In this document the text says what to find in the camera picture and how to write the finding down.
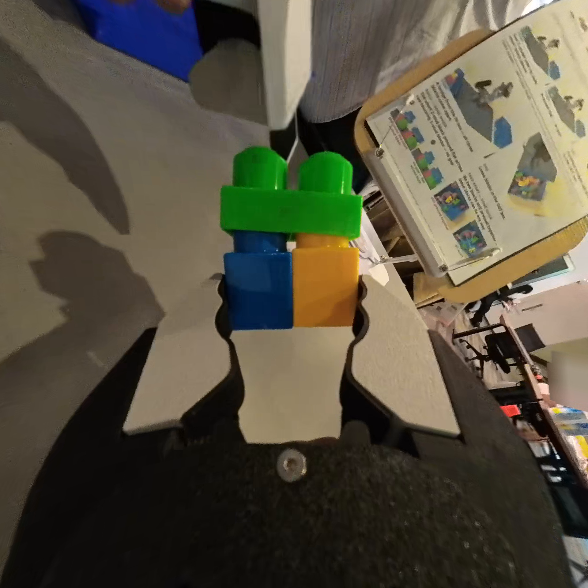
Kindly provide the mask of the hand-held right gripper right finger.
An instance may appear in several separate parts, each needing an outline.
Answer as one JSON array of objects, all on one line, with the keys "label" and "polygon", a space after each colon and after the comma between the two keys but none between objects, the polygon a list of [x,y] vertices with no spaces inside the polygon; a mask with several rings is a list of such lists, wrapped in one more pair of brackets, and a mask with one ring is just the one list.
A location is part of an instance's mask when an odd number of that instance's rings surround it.
[{"label": "hand-held right gripper right finger", "polygon": [[429,330],[402,281],[359,281],[355,339],[344,374],[401,430],[458,437],[460,427]]}]

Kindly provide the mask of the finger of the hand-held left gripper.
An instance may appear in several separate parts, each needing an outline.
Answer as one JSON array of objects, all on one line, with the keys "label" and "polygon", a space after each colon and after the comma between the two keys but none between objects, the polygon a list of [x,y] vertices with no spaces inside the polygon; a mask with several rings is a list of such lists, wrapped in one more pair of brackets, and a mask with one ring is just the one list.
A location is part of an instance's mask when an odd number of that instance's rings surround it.
[{"label": "finger of the hand-held left gripper", "polygon": [[268,127],[284,129],[311,77],[312,1],[258,1],[257,17]]}]

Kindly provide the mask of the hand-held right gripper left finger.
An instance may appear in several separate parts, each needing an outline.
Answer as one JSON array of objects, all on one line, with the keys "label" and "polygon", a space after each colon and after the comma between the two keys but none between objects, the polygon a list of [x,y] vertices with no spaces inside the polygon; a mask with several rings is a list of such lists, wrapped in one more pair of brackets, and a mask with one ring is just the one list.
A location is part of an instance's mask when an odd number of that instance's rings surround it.
[{"label": "hand-held right gripper left finger", "polygon": [[180,428],[199,437],[223,420],[238,420],[245,385],[231,332],[224,276],[215,273],[157,327],[124,433]]}]

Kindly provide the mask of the blue plastic bin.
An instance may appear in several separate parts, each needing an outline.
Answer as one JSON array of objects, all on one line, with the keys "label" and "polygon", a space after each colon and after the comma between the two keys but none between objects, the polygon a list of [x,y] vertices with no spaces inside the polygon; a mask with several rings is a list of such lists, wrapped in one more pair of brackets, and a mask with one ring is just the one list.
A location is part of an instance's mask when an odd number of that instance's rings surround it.
[{"label": "blue plastic bin", "polygon": [[184,82],[203,56],[194,7],[170,12],[163,1],[74,1],[89,35]]}]

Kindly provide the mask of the blue one-stud block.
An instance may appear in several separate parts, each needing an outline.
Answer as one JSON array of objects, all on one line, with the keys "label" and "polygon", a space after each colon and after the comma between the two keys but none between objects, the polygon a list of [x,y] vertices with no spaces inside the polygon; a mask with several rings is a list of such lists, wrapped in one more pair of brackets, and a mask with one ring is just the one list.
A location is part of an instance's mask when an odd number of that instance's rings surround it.
[{"label": "blue one-stud block", "polygon": [[224,292],[232,330],[291,329],[292,277],[286,235],[234,231],[233,250],[224,254]]}]

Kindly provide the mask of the yellow one-stud block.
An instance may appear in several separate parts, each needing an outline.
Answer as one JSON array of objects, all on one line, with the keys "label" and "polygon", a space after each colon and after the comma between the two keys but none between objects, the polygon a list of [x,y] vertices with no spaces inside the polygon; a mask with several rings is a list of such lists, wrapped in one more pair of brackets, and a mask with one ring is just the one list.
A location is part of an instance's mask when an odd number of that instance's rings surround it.
[{"label": "yellow one-stud block", "polygon": [[292,252],[293,326],[351,327],[359,250],[345,236],[298,233]]}]

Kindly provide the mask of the green two-stud block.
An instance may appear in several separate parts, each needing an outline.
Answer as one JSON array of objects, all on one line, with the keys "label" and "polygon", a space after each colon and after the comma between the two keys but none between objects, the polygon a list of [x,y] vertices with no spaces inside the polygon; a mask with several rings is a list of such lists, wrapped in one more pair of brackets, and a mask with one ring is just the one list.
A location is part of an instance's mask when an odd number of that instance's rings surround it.
[{"label": "green two-stud block", "polygon": [[299,233],[355,240],[363,200],[352,189],[353,167],[340,154],[319,152],[298,170],[288,188],[288,163],[275,151],[252,146],[233,158],[232,184],[220,192],[223,231]]}]

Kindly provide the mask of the black office chair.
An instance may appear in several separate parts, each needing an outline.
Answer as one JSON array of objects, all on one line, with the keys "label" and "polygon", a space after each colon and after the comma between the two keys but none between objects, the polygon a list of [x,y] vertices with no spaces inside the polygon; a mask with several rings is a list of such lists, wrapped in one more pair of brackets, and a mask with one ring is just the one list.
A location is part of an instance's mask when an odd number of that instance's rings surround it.
[{"label": "black office chair", "polygon": [[[514,331],[528,354],[545,347],[532,324],[517,327]],[[506,330],[496,334],[489,334],[484,341],[489,360],[496,364],[505,374],[510,373],[515,366],[520,367],[525,363],[523,353]]]}]

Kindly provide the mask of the white instruction sheet stand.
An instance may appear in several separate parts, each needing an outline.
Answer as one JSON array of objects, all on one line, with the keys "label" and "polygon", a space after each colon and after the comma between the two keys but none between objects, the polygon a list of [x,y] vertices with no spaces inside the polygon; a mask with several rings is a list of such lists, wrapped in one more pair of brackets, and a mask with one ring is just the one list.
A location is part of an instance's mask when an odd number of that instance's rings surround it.
[{"label": "white instruction sheet stand", "polygon": [[[417,254],[423,268],[424,261],[422,260],[420,245],[417,244],[416,225],[414,221],[408,220],[407,213],[401,211],[396,189],[392,186],[389,174],[383,171],[383,165],[376,156],[376,141],[371,138],[366,128],[365,120],[493,34],[494,32],[489,30],[478,29],[453,40],[447,47],[422,60],[407,73],[368,99],[356,117],[354,137],[357,151],[388,202],[397,224],[400,226],[413,252]],[[472,302],[488,295],[491,291],[506,285],[508,282],[531,273],[555,258],[568,254],[582,242],[586,233],[587,218],[584,217],[554,235],[501,261],[494,267],[484,270],[480,275],[459,286],[454,286],[446,275],[433,276],[430,272],[416,273],[414,275],[414,278],[417,279],[414,287],[415,304],[417,307],[424,306],[431,297],[434,298],[434,301],[444,298],[452,302]]]}]

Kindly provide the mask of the printed instruction sheet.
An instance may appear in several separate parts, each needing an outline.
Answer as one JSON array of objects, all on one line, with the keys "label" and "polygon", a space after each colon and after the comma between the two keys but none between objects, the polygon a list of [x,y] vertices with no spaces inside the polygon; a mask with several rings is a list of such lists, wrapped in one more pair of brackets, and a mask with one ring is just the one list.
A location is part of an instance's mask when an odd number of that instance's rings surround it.
[{"label": "printed instruction sheet", "polygon": [[526,15],[364,129],[419,261],[453,287],[587,217],[587,1]]}]

